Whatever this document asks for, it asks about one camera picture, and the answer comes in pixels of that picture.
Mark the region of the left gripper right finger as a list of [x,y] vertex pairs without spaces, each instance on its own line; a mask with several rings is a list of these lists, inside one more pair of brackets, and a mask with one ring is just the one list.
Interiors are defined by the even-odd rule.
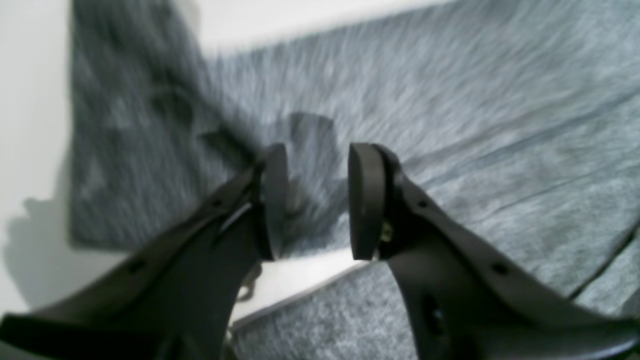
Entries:
[[639,322],[583,309],[448,216],[388,148],[352,143],[350,246],[385,262],[420,360],[624,360]]

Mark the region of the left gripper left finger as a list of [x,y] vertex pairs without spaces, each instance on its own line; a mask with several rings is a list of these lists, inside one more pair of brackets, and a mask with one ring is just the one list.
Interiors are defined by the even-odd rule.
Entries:
[[288,158],[274,144],[185,222],[57,303],[1,321],[3,360],[217,360],[243,281],[282,251]]

